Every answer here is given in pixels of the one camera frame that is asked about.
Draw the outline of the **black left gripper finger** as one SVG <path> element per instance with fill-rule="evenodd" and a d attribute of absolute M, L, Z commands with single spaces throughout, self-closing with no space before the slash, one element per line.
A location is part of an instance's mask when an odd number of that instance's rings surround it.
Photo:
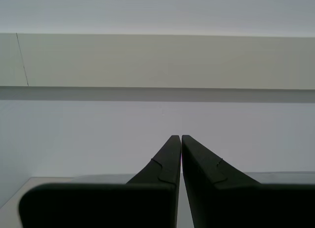
<path fill-rule="evenodd" d="M 196 228 L 312 228 L 315 187 L 262 184 L 189 135 L 182 136 L 183 176 Z"/>
<path fill-rule="evenodd" d="M 171 136 L 125 184 L 48 183 L 19 201 L 25 228 L 174 228 L 181 140 Z"/>

